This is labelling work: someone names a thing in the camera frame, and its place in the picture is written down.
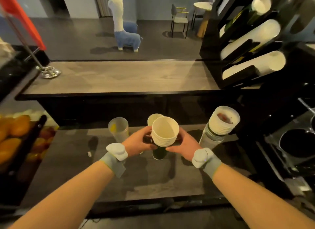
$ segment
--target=cable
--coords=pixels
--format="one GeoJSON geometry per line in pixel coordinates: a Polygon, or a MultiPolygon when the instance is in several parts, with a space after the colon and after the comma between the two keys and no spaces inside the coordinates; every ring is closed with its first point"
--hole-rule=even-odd
{"type": "Polygon", "coordinates": [[[82,229],[84,227],[84,225],[88,222],[89,219],[86,219],[85,223],[83,223],[82,227],[80,227],[79,229],[82,229]]]}

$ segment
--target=table leg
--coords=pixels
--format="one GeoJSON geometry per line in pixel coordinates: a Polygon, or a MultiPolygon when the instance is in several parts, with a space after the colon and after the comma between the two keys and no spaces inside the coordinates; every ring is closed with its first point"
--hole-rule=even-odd
{"type": "Polygon", "coordinates": [[[211,14],[211,11],[206,11],[204,13],[201,25],[200,25],[198,33],[197,33],[197,37],[203,38],[203,36],[206,32],[206,29],[207,29],[208,21],[210,19],[210,14],[211,14]]]}

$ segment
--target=white tabletop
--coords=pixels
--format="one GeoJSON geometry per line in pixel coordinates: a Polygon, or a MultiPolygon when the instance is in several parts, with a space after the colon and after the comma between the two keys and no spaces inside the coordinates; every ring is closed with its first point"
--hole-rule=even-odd
{"type": "Polygon", "coordinates": [[[194,6],[206,11],[211,11],[212,10],[212,2],[208,1],[201,1],[201,2],[195,2],[194,6]]]}

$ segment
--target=gray floor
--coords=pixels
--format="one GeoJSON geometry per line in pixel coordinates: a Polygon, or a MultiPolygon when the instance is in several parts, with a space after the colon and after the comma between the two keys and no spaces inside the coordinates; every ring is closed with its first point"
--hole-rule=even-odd
{"type": "MultiPolygon", "coordinates": [[[[195,60],[200,59],[202,40],[188,30],[185,39],[183,24],[176,24],[174,37],[169,35],[171,21],[138,20],[138,33],[143,37],[139,52],[125,47],[118,51],[112,18],[100,19],[32,19],[51,60],[195,60]]],[[[34,44],[19,26],[29,44],[34,44]]],[[[0,37],[11,44],[20,44],[6,21],[0,19],[0,37]]]]}
{"type": "MultiPolygon", "coordinates": [[[[101,219],[100,221],[95,219],[94,221],[97,223],[89,220],[82,229],[249,229],[244,221],[236,219],[233,208],[101,219]]],[[[11,223],[0,224],[0,229],[5,229],[10,225],[11,223]]]]}

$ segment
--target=metal base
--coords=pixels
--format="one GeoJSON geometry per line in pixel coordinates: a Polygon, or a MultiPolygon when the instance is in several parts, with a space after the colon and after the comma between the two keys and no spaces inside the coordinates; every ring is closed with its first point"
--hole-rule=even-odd
{"type": "Polygon", "coordinates": [[[41,71],[42,77],[44,79],[52,79],[52,78],[55,78],[61,74],[60,70],[57,70],[52,66],[46,66],[46,67],[42,67],[42,68],[37,66],[36,69],[41,71]]]}

